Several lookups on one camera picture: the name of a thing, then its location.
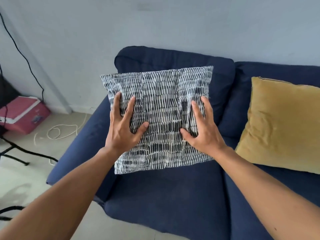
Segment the black and white pillow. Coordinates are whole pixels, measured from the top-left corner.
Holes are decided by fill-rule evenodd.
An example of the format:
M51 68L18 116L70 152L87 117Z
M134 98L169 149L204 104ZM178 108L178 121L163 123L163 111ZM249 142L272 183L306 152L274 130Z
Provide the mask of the black and white pillow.
M148 121L149 127L141 141L122 154L114 165L116 174L140 170L163 169L192 165L212 160L183 140L179 129L185 128L197 136L196 120L191 101L199 105L204 115L201 96L209 96L213 66L182 68L157 72L132 72L102 75L111 106L121 92L120 113L135 96L130 130L135 133Z

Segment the floor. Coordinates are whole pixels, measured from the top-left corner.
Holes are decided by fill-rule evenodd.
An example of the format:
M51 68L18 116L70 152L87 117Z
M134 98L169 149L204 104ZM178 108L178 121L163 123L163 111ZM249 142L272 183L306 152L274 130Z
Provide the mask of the floor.
M20 135L15 132L7 132L5 137L19 146L48 156L59 159L70 143L75 138L75 133L60 140L47 138L47 131L54 125L81 125L85 119L84 113L53 114L40 124L29 135ZM75 126L61 127L61 136L70 134ZM50 132L51 137L57 136L58 130ZM0 141L0 150L8 148L8 144ZM12 159L1 157L0 160L0 209L8 206L27 206L36 197L49 189L46 178L54 166L49 164L48 159L32 156L13 149L9 155L30 162L28 166ZM18 213L9 212L5 216L14 216ZM7 223L0 221L0 229ZM183 240L179 236L160 233L145 226L131 224L108 217L102 208L92 202L72 240L82 239L113 239L113 240Z

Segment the pink box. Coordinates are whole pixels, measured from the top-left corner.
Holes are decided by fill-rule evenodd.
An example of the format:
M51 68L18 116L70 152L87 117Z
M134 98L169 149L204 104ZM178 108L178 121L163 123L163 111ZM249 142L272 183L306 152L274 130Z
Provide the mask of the pink box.
M5 128L23 134L32 132L46 117L50 110L36 97L19 96L7 104ZM0 125L4 125L6 107L0 109Z

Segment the sofa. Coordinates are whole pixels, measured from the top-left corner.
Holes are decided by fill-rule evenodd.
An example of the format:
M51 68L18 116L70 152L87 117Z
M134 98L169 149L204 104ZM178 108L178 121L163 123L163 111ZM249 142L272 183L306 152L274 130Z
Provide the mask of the sofa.
M247 122L251 77L320 87L320 67L317 66L234 62L223 57L144 46L122 49L114 64L119 73L213 65L209 97L214 120L226 144L233 149ZM109 114L110 103L106 96L51 171L48 184L56 183L104 146ZM257 166L320 206L320 175ZM192 240L272 239L240 190L214 160L123 175L115 175L112 169L94 201L114 219Z

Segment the mustard yellow pillow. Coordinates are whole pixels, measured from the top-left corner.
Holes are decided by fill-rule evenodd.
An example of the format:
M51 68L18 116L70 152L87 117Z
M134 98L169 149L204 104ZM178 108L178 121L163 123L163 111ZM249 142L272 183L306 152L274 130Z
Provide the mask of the mustard yellow pillow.
M248 122L236 152L255 164L320 174L320 88L251 80Z

